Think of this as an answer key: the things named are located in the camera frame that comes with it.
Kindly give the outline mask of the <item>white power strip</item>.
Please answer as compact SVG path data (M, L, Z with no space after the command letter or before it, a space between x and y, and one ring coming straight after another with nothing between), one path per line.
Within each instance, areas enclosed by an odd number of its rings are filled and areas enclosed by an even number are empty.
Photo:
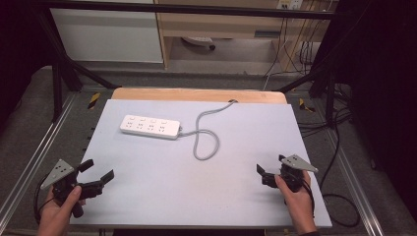
M176 140L180 122L167 119L126 115L120 125L123 133L149 138Z

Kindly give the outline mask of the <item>aluminium floor rail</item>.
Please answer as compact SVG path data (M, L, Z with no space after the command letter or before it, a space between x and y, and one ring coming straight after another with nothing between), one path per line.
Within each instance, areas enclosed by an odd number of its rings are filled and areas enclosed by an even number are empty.
M349 190L353 202L358 209L368 235L384 236L384 230L372 209L358 177L355 175L355 172L348 161L347 155L341 146L340 137L337 134L336 129L327 130L327 134L332 146L334 147L335 160L338 163L339 169L347 185L347 189Z
M35 151L30 155L30 157L26 158L27 163L25 168L20 173L19 179L9 191L7 198L0 206L0 235L2 235L6 230L13 214L29 188L30 182L33 180L36 172L43 162L43 159L46 157L56 136L66 121L77 96L78 94L76 92L71 92L67 96L64 105L62 106L62 113L50 123Z

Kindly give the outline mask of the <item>person's left hand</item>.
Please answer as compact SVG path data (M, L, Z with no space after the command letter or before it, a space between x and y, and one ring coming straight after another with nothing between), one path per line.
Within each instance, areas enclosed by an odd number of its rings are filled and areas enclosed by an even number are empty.
M54 202L52 189L48 191L46 204L41 210L41 220L37 230L37 236L66 236L75 204L83 205L80 201L82 188L76 186L63 204Z

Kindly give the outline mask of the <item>wooden table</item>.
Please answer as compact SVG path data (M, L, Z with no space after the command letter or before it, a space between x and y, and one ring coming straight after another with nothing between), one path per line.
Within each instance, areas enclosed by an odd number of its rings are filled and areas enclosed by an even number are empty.
M111 98L215 102L227 102L235 99L240 103L287 103L287 99L282 92L245 89L117 88Z

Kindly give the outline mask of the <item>yellow black tape marker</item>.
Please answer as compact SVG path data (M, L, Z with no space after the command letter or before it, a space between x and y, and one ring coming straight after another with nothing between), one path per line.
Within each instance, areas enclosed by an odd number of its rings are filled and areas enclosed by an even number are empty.
M299 98L299 108L302 110L307 110L309 112L316 112L316 109L314 107L307 106L304 99L302 98Z
M96 92L92 95L89 101L88 109L94 109L99 97L100 97L100 92Z

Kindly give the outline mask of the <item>person's right hand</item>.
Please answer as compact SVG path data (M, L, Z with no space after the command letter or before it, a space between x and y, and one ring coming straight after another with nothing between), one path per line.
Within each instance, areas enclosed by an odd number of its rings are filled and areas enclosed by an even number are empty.
M313 217L313 202L305 189L293 193L279 176L274 176L277 188L280 190L291 217L293 227L298 235L318 231Z

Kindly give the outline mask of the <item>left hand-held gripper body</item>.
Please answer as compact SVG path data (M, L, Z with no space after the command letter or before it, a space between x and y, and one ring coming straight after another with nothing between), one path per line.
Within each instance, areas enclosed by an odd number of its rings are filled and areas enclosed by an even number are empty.
M73 167L63 159L59 159L45 180L41 183L42 190L52 187L54 201L62 204L68 198L70 192L76 187L82 188L80 201L92 199L102 194L105 184L100 179L97 181L81 183L77 180L79 175L78 167Z

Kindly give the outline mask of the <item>black metal frame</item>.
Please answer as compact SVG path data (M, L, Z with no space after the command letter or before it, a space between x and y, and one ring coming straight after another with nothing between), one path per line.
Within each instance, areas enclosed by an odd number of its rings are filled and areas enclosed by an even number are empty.
M54 117L57 120L62 112L62 98L60 79L63 78L70 90L81 90L81 83L76 72L87 76L107 89L118 89L114 85L69 57L61 42L59 33L52 28L52 24L46 19L45 13L50 9L93 10L114 12L141 12L163 14L187 14L187 15L219 15L258 18L285 18L285 19L308 19L308 20L333 20L338 17L332 12L313 12L301 10L268 10L261 8L220 7L220 6L197 6L177 4L147 4L147 3L123 3L102 1L72 1L72 0L31 0L29 6L35 10L38 23L46 35L54 57L52 62L54 82Z

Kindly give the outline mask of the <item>white wall socket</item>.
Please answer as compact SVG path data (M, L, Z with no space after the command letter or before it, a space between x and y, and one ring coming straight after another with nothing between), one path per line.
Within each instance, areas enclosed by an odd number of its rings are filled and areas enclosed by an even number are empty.
M277 0L277 9L283 10L299 10L303 0Z

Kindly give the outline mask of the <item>dark curtain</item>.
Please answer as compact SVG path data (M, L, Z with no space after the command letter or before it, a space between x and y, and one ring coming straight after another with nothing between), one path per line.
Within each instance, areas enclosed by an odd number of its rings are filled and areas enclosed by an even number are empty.
M25 93L31 76L48 63L30 0L0 0L0 129Z
M337 78L373 158L417 220L417 0L371 0Z

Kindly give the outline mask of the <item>white cabinet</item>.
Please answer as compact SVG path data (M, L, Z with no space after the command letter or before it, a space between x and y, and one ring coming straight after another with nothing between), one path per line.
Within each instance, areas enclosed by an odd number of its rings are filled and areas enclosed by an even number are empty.
M51 9L76 61L162 63L155 13Z

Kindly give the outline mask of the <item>light wooden desk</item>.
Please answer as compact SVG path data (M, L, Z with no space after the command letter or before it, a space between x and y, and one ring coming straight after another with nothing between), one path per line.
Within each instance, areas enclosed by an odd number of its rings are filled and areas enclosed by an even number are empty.
M277 0L153 0L156 4L203 5L220 7L277 9ZM336 0L303 0L299 10L332 12ZM304 42L320 42L327 31L328 20L296 20L219 15L156 15L163 63L169 64L175 37L260 38L270 39L281 69L295 68L296 52Z

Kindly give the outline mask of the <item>white device under desk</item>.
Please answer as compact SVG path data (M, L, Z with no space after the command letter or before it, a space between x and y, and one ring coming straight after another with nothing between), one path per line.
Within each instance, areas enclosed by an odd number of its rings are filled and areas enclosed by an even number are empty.
M183 37L188 43L207 47L209 50L215 50L215 45L210 37Z

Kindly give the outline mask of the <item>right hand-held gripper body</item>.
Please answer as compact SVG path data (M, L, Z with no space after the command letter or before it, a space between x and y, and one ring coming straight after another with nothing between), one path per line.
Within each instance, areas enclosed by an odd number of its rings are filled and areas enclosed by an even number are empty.
M305 186L303 171L311 171L317 173L319 169L297 154L285 156L281 162L279 176L284 180L287 187L293 192L297 193Z

